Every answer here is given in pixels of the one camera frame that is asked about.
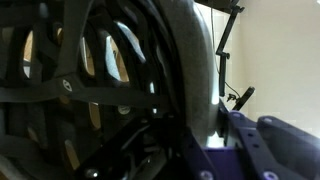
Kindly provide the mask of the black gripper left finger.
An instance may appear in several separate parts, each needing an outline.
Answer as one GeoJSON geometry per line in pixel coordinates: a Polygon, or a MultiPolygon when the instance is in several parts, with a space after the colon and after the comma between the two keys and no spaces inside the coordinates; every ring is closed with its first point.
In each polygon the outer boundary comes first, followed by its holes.
{"type": "Polygon", "coordinates": [[[168,161],[171,125],[168,117],[134,118],[81,163],[75,180],[155,180],[168,161]]]}

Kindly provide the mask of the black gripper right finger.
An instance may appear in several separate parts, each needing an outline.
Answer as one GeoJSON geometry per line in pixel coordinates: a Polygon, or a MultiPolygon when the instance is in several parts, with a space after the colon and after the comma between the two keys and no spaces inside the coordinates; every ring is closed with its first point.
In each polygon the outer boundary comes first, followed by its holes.
{"type": "Polygon", "coordinates": [[[239,152],[249,180],[319,180],[319,139],[277,117],[253,121],[220,102],[217,132],[239,152]]]}

